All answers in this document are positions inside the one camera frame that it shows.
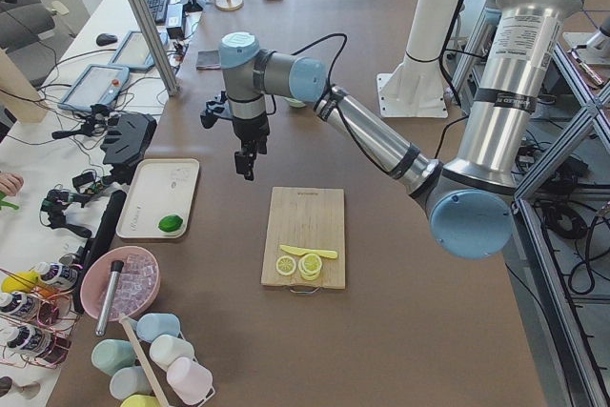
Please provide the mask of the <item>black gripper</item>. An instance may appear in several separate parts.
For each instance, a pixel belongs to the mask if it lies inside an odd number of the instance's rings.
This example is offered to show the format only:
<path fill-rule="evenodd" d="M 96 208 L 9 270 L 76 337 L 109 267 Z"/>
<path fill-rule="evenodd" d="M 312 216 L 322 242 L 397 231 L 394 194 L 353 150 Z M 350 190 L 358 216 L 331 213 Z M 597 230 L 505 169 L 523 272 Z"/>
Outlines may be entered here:
<path fill-rule="evenodd" d="M 241 151 L 234 153 L 235 171 L 246 180 L 254 180 L 255 153 L 267 153 L 270 126 L 267 113 L 255 118 L 242 119 L 233 116 L 234 133 L 241 142 Z"/>

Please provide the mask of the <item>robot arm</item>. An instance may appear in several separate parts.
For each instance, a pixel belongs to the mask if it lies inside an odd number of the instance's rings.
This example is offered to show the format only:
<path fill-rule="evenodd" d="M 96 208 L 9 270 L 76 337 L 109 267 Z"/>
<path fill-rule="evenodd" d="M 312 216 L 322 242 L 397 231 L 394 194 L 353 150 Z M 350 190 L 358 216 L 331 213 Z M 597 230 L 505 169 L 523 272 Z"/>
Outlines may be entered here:
<path fill-rule="evenodd" d="M 451 254 L 483 258 L 503 249 L 512 233 L 508 200 L 512 167 L 534 112 L 564 21 L 585 0 L 492 0 L 497 30 L 457 156 L 426 157 L 393 131 L 390 117 L 440 117 L 441 57 L 460 0 L 417 0 L 403 62 L 378 78 L 382 115 L 331 83 L 322 62 L 264 50 L 243 31 L 224 36 L 219 61 L 241 148 L 236 171 L 254 176 L 269 135 L 267 96 L 313 105 L 323 121 L 349 134 L 385 174 L 401 182 L 429 218 L 437 243 Z"/>

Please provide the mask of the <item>person's hand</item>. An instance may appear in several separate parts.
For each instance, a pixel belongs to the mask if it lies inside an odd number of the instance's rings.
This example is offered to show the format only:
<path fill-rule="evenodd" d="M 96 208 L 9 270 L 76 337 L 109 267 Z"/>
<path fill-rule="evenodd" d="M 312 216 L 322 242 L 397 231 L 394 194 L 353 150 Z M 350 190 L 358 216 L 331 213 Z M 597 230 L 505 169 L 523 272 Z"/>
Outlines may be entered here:
<path fill-rule="evenodd" d="M 15 173 L 0 172 L 0 192 L 6 196 L 16 196 L 22 189 L 24 178 Z"/>

